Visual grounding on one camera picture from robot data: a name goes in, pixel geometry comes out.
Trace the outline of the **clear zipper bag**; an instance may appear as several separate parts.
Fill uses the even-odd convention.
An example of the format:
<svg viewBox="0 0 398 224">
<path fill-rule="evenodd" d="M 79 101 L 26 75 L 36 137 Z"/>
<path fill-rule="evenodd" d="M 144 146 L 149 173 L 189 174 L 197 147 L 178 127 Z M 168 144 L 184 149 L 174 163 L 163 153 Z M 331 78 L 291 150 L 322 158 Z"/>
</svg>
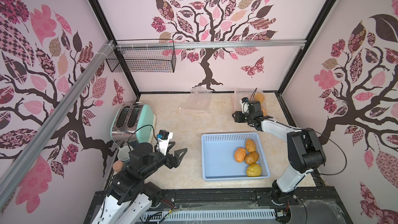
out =
<svg viewBox="0 0 398 224">
<path fill-rule="evenodd" d="M 265 103 L 265 94 L 255 88 L 255 89 L 246 89 L 246 88 L 237 88 L 234 91 L 233 97 L 233 108 L 234 111 L 241 111 L 240 101 L 242 98 L 247 97 L 249 101 L 259 101 L 261 105 L 261 110 L 263 111 L 263 115 L 267 115 L 266 103 Z"/>
<path fill-rule="evenodd" d="M 205 114 L 210 111 L 212 92 L 201 86 L 194 87 L 188 98 L 181 102 L 179 110 L 191 114 Z"/>
</svg>

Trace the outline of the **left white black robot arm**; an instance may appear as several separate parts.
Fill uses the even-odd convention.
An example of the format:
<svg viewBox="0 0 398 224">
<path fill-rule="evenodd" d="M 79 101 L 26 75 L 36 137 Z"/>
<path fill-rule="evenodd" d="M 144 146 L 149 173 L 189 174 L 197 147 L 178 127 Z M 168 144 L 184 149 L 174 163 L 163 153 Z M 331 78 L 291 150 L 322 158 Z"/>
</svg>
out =
<svg viewBox="0 0 398 224">
<path fill-rule="evenodd" d="M 143 214 L 161 202 L 162 189 L 152 182 L 145 182 L 162 166 L 178 168 L 188 149 L 170 154 L 175 145 L 166 146 L 166 154 L 156 151 L 150 143 L 139 143 L 129 151 L 130 160 L 112 179 L 106 196 L 91 224 L 134 224 Z"/>
</svg>

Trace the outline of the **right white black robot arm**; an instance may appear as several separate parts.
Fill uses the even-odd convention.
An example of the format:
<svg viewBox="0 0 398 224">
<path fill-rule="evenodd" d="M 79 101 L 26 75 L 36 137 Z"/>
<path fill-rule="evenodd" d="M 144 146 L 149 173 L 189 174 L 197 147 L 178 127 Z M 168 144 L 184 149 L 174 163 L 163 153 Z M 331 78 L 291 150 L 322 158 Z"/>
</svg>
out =
<svg viewBox="0 0 398 224">
<path fill-rule="evenodd" d="M 299 129 L 264 116 L 259 101 L 244 97 L 240 101 L 241 111 L 232 114 L 237 123 L 247 123 L 258 131 L 269 133 L 287 143 L 289 165 L 280 178 L 272 184 L 271 200 L 283 205 L 293 197 L 298 184 L 308 174 L 326 163 L 326 155 L 311 128 Z"/>
</svg>

